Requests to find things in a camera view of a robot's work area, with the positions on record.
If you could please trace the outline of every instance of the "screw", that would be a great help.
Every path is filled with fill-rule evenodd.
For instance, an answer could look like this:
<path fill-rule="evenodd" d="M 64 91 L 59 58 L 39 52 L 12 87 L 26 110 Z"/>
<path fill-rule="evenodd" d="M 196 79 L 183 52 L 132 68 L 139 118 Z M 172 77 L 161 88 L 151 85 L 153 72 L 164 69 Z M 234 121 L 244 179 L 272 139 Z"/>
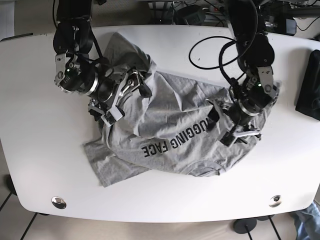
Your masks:
<path fill-rule="evenodd" d="M 62 71 L 57 74 L 58 79 L 62 79 L 64 77 L 64 73 Z"/>
<path fill-rule="evenodd" d="M 280 200 L 280 196 L 275 196 L 274 198 L 273 198 L 273 201 L 275 201 L 275 202 L 278 202 Z"/>
<path fill-rule="evenodd" d="M 270 86 L 270 85 L 265 85 L 265 86 L 264 86 L 264 90 L 265 90 L 267 93 L 270 93 L 270 92 L 271 92 L 271 86 Z"/>

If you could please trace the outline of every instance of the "white table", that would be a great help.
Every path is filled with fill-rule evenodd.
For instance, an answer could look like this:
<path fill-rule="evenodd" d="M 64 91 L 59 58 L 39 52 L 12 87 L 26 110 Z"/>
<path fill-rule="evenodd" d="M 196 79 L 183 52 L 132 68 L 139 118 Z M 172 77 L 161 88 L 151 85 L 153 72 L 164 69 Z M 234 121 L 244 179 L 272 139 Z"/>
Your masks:
<path fill-rule="evenodd" d="M 229 30 L 201 26 L 117 26 L 96 28 L 105 49 L 120 32 L 154 59 L 158 69 L 228 86 L 219 70 L 200 70 L 188 61 L 190 48 Z M 54 85 L 53 35 L 0 42 L 0 138 L 20 203 L 29 211 L 74 218 L 124 222 L 203 222 L 265 216 L 300 210 L 314 199 L 320 182 L 320 122 L 295 111 L 310 52 L 320 43 L 270 34 L 275 51 L 278 101 L 262 141 L 221 176 L 193 177 L 156 170 L 103 188 L 82 144 L 99 136 L 87 112 L 88 98 Z M 202 66 L 218 62 L 226 41 L 212 39 L 195 48 Z M 225 59 L 237 55 L 226 51 Z M 96 50 L 91 51 L 96 58 Z M 236 63 L 225 68 L 239 76 Z M 269 206 L 281 195 L 282 204 Z M 51 199 L 63 198 L 57 209 Z"/>

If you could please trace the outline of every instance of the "metal grommet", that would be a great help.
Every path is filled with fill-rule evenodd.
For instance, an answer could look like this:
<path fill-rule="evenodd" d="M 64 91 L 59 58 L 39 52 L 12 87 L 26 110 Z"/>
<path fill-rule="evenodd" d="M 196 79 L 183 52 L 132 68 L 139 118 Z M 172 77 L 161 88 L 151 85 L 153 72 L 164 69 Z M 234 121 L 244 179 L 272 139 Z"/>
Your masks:
<path fill-rule="evenodd" d="M 51 202 L 53 206 L 55 206 L 57 209 L 65 209 L 67 206 L 66 202 L 61 197 L 58 197 L 58 196 L 54 196 L 51 199 Z"/>
<path fill-rule="evenodd" d="M 280 195 L 273 196 L 269 201 L 269 206 L 271 208 L 278 207 L 282 203 L 282 198 Z"/>

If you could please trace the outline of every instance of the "wrinkled fabric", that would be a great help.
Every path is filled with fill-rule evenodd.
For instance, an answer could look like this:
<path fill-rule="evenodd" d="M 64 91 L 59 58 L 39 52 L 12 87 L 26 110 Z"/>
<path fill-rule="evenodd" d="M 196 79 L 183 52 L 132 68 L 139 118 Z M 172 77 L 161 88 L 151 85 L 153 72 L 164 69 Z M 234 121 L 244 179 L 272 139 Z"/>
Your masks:
<path fill-rule="evenodd" d="M 320 240 L 320 212 L 313 202 L 300 211 L 290 212 L 296 228 L 296 240 Z"/>
<path fill-rule="evenodd" d="M 138 63 L 152 97 L 142 98 L 139 91 L 124 96 L 119 107 L 125 116 L 110 128 L 104 126 L 101 139 L 84 145 L 104 187 L 150 169 L 195 177 L 220 175 L 257 144 L 256 137 L 249 137 L 248 144 L 223 145 L 221 137 L 233 127 L 225 114 L 207 131 L 213 107 L 207 99 L 229 106 L 227 89 L 156 71 L 150 56 L 118 33 L 111 38 L 105 56 L 113 64 L 126 62 L 134 67 Z M 262 129 L 270 109 L 269 105 L 253 118 L 256 128 Z"/>

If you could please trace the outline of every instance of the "floor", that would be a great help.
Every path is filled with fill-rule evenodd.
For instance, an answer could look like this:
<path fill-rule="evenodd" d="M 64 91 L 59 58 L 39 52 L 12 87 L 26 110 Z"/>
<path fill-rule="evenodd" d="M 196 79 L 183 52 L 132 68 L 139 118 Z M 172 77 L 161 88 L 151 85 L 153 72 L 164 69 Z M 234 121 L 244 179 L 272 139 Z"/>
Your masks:
<path fill-rule="evenodd" d="M 54 32 L 52 22 L 52 0 L 18 0 L 15 2 L 15 35 Z M 148 4 L 133 0 L 108 0 L 103 6 L 93 8 L 92 26 L 140 25 L 150 19 Z M 312 21 L 298 19 L 297 23 L 305 28 Z M 299 31 L 296 37 L 312 38 L 320 33 L 320 19 L 307 31 Z M 0 176 L 9 174 L 0 145 Z M 0 179 L 0 203 L 8 195 L 3 180 Z M 20 239 L 33 212 L 25 210 L 16 196 L 11 196 L 0 214 L 0 239 Z M 294 222 L 288 214 L 274 216 L 274 223 L 282 240 L 294 240 L 296 231 Z M 38 215 L 25 240 L 247 240 L 247 235 L 238 235 L 232 231 L 233 221 L 202 223 L 125 223 L 95 221 L 59 216 Z M 268 221 L 259 222 L 252 231 L 253 239 L 277 239 Z"/>

